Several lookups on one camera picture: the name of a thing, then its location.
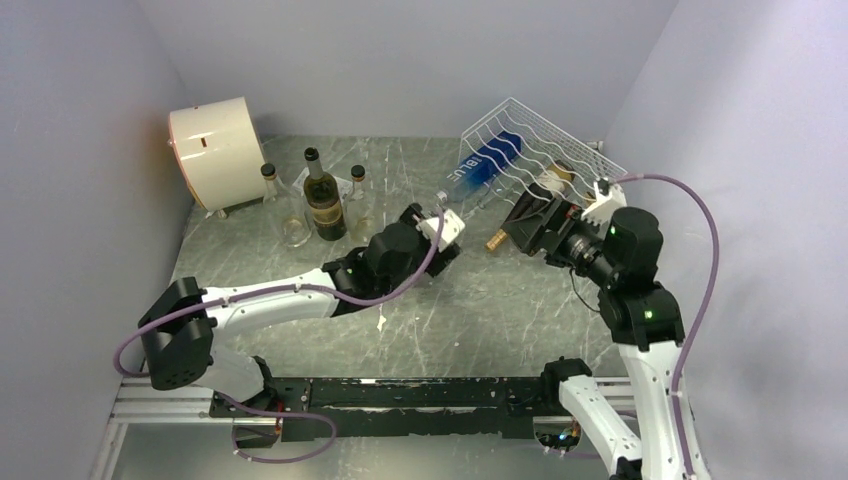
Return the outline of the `clear bottle black cap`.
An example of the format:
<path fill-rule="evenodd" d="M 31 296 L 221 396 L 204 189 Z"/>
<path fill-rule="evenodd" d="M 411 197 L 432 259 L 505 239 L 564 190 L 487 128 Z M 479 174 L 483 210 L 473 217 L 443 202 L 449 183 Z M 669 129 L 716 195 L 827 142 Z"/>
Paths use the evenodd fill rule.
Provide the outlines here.
<path fill-rule="evenodd" d="M 370 177 L 361 164 L 350 169 L 352 189 L 346 198 L 346 221 L 351 241 L 365 246 L 376 233 L 377 223 L 374 217 L 374 193 Z"/>

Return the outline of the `clear blue label bottle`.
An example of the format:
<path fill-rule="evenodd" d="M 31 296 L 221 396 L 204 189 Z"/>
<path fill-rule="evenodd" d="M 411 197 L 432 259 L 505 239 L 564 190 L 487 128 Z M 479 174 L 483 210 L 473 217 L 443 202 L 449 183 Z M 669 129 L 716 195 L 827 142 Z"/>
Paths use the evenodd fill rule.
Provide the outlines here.
<path fill-rule="evenodd" d="M 496 176 L 508 171 L 522 150 L 518 135 L 501 131 L 461 158 L 442 181 L 436 198 L 443 203 L 461 202 Z"/>

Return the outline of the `dark primitivo wine bottle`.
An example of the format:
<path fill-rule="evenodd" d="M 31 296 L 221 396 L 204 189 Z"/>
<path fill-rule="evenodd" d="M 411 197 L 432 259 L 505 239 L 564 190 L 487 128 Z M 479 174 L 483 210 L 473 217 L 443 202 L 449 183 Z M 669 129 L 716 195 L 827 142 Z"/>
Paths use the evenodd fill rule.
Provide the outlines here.
<path fill-rule="evenodd" d="M 337 241 L 347 232 L 343 207 L 335 178 L 326 172 L 320 162 L 320 153 L 315 147 L 304 150 L 308 174 L 303 191 L 311 216 L 320 238 Z"/>

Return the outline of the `clear glass bottle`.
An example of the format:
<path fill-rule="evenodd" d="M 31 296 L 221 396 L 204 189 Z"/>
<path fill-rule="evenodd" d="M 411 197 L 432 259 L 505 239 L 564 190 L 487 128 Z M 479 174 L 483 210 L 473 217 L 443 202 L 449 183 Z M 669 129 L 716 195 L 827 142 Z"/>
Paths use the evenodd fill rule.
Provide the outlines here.
<path fill-rule="evenodd" d="M 291 248 L 307 243 L 312 231 L 307 223 L 301 197 L 286 186 L 272 163 L 260 167 L 265 193 L 262 199 L 272 229 L 280 242 Z"/>

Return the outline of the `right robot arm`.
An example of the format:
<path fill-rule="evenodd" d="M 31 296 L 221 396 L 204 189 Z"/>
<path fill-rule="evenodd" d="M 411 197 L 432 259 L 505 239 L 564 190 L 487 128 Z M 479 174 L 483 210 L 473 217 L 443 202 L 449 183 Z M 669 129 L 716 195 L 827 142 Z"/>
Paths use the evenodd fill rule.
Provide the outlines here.
<path fill-rule="evenodd" d="M 685 331 L 678 302 L 655 276 L 663 236 L 650 212 L 625 206 L 605 230 L 581 209 L 555 200 L 502 228 L 529 256 L 566 268 L 598 286 L 598 310 L 633 389 L 637 432 L 603 396 L 579 359 L 546 364 L 539 398 L 550 413 L 569 413 L 612 479 L 707 479 L 678 362 Z"/>

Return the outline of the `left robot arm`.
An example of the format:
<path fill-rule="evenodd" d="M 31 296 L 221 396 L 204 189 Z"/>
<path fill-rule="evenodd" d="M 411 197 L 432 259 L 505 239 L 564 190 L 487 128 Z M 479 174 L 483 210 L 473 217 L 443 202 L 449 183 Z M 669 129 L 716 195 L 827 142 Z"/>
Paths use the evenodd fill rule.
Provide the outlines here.
<path fill-rule="evenodd" d="M 226 340 L 393 300 L 423 275 L 438 276 L 460 254 L 464 230 L 454 211 L 426 215 L 413 203 L 366 246 L 299 275 L 225 288 L 202 287 L 193 277 L 175 280 L 138 322 L 151 386 L 203 386 L 264 415 L 277 400 L 267 362 L 228 350 Z"/>

